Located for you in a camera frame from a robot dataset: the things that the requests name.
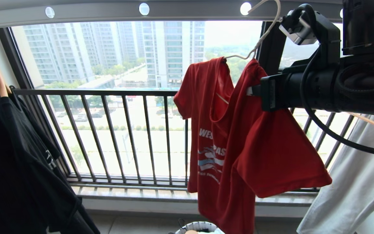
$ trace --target high-rise building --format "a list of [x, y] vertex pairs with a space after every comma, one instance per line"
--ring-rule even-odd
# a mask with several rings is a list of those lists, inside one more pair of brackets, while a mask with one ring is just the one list
[[142, 23], [124, 21], [117, 24], [123, 61], [135, 64], [144, 54]]
[[142, 22], [148, 85], [180, 87], [193, 62], [204, 59], [204, 21]]
[[116, 22], [80, 23], [92, 66], [111, 68], [122, 64], [122, 51]]
[[23, 26], [44, 84], [93, 80], [79, 23]]

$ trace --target shirt sleeve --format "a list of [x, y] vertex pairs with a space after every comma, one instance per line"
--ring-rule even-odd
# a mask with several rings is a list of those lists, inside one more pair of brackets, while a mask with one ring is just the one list
[[263, 112], [234, 167], [260, 198], [331, 184], [316, 149], [288, 110]]
[[180, 90], [174, 96], [174, 103], [183, 120], [191, 118], [193, 109], [193, 65], [186, 71]]

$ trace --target white hanger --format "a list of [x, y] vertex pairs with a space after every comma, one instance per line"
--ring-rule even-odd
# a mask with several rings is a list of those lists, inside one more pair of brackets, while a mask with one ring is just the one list
[[[252, 11], [254, 11], [255, 9], [257, 9], [260, 5], [264, 4], [266, 1], [268, 1], [268, 0], [262, 0], [262, 1], [260, 1], [258, 4], [256, 4], [254, 7], [252, 7], [248, 11], [248, 13], [251, 13]], [[267, 31], [262, 35], [262, 37], [259, 39], [258, 43], [251, 50], [251, 52], [249, 52], [248, 56], [246, 56], [246, 58], [245, 58], [245, 57], [242, 57], [240, 55], [230, 55], [230, 56], [224, 57], [225, 59], [237, 57], [237, 58], [241, 58], [241, 59], [246, 60], [246, 59], [248, 59], [251, 56], [252, 53], [254, 54], [254, 56], [252, 56], [252, 58], [256, 58], [256, 50], [261, 45], [261, 43], [264, 41], [265, 37], [270, 33], [271, 29], [274, 27], [274, 25], [276, 24], [276, 22], [278, 22], [278, 20], [279, 20], [279, 14], [281, 13], [281, 2], [279, 0], [274, 0], [274, 1], [276, 2], [276, 5], [278, 6], [278, 9], [276, 11], [276, 16], [275, 16], [272, 24], [267, 29]]]

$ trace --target sky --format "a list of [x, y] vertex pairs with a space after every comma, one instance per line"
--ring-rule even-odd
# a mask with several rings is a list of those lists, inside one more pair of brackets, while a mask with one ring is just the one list
[[205, 46], [256, 45], [262, 21], [206, 21]]

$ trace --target clothes hanger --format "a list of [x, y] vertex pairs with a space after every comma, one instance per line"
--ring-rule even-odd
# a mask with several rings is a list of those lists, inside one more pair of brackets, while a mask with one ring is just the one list
[[[261, 6], [262, 4], [264, 4], [266, 1], [268, 0], [262, 0], [260, 1], [258, 4], [256, 4], [254, 7], [252, 7], [248, 13], [251, 13], [252, 11], [254, 11], [255, 9], [257, 9], [259, 6]], [[270, 33], [270, 31], [272, 30], [272, 28], [274, 27], [274, 25], [276, 24], [276, 22], [278, 21], [282, 21], [282, 19], [279, 19], [279, 14], [281, 13], [281, 2], [279, 0], [274, 0], [276, 2], [276, 5], [278, 6], [277, 8], [277, 11], [276, 11], [276, 15], [275, 15], [275, 18], [273, 19], [273, 22], [272, 24], [269, 26], [269, 28], [267, 29], [267, 31], [261, 36], [261, 38], [259, 39], [258, 43], [255, 45], [255, 47], [251, 50], [251, 52], [249, 52], [248, 56], [246, 57], [242, 57], [240, 55], [230, 55], [230, 56], [226, 56], [226, 57], [223, 57], [224, 59], [228, 59], [228, 58], [233, 58], [233, 57], [237, 57], [237, 58], [241, 58], [241, 59], [248, 59], [251, 54], [253, 53], [254, 55], [252, 56], [252, 58], [256, 58], [256, 50], [258, 49], [258, 47], [261, 45], [261, 43], [264, 41], [265, 37]], [[229, 104], [228, 101], [226, 101], [226, 99], [222, 98], [222, 96], [220, 96], [220, 94], [216, 93], [216, 95], [223, 101], [225, 102], [226, 104]]]
[[371, 119], [369, 119], [369, 118], [366, 118], [366, 117], [364, 117], [364, 116], [362, 116], [362, 115], [359, 115], [359, 114], [356, 114], [356, 113], [351, 113], [351, 112], [347, 112], [348, 114], [351, 114], [351, 115], [353, 115], [354, 117], [357, 117], [357, 118], [359, 118], [359, 119], [361, 119], [361, 120], [363, 120], [363, 121], [365, 121], [365, 122], [367, 122], [367, 123], [369, 123], [369, 124], [372, 124], [372, 125], [374, 125], [374, 120], [371, 120]]

